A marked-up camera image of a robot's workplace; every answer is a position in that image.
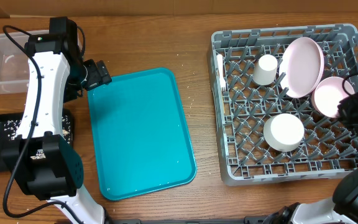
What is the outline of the pink bowl with nuts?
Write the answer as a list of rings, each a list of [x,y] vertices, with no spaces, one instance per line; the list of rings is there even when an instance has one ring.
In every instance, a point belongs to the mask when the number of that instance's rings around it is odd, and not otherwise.
[[[338,118],[338,105],[341,100],[355,93],[352,85],[341,77],[329,77],[321,81],[312,94],[314,108],[330,118]]]

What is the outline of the white bowl with rice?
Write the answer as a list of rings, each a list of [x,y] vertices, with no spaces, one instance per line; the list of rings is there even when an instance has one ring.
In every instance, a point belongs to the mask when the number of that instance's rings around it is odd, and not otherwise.
[[[295,115],[282,113],[269,118],[263,128],[264,139],[274,150],[295,150],[304,137],[303,123]]]

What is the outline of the pile of rice and nuts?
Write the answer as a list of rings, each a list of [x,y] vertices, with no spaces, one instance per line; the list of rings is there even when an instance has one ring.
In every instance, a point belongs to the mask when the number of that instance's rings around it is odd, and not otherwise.
[[[14,140],[16,136],[16,132],[18,130],[19,125],[21,124],[20,119],[11,119],[8,121],[3,122],[3,133],[9,140]],[[74,128],[74,119],[70,115],[63,115],[62,116],[62,133],[65,141],[70,145],[73,146],[73,128]],[[42,149],[38,149],[30,157],[33,160],[36,159],[45,159],[46,156]]]

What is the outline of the white paper cup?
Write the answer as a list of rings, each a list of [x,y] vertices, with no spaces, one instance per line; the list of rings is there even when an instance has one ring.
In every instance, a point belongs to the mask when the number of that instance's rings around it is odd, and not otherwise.
[[[258,85],[269,85],[273,83],[277,67],[278,61],[273,55],[267,54],[261,56],[254,68],[254,82]]]

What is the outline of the white plastic fork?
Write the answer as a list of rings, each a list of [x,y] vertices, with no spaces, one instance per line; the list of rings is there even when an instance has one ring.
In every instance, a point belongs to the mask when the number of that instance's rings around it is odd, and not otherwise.
[[[227,90],[227,81],[225,79],[224,57],[221,54],[217,54],[216,58],[218,63],[219,84],[221,87],[221,91],[224,92]]]

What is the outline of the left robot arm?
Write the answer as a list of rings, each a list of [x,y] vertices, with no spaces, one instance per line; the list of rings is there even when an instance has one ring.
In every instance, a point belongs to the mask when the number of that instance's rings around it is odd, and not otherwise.
[[[72,223],[112,223],[106,209],[87,191],[81,157],[65,140],[62,128],[65,102],[111,82],[104,63],[83,60],[75,30],[30,35],[18,48],[29,59],[30,77],[16,136],[1,149],[11,172],[2,200],[4,213],[22,218],[54,205]],[[12,213],[7,201],[13,183],[43,204]]]

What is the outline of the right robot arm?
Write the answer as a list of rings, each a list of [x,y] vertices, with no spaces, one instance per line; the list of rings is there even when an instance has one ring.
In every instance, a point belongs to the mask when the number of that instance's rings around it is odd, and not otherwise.
[[[358,134],[358,92],[340,101],[339,120]],[[333,197],[315,203],[294,203],[264,223],[358,223],[358,168],[345,176]]]

